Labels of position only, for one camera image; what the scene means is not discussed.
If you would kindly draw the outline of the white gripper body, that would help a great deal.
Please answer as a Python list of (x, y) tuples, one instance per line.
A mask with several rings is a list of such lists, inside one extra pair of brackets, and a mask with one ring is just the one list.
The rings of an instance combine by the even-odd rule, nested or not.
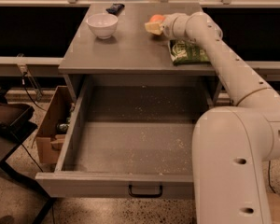
[(169, 39), (188, 39), (186, 32), (189, 16), (184, 13), (166, 15), (162, 22), (163, 33)]

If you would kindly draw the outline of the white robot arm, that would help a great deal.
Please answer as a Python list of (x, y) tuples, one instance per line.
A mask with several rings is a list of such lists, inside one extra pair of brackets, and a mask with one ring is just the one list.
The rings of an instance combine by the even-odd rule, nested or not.
[(205, 112), (193, 131), (197, 224), (272, 224), (262, 164), (280, 158), (280, 95), (203, 12), (154, 15), (145, 28), (202, 48), (232, 101)]

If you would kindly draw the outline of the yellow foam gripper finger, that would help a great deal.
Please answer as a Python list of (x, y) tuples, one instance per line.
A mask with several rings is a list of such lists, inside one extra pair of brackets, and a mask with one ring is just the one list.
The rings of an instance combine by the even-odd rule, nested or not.
[(154, 35), (161, 35), (162, 34), (162, 26), (161, 23), (158, 21), (149, 21), (145, 23), (145, 29), (147, 32), (154, 34)]

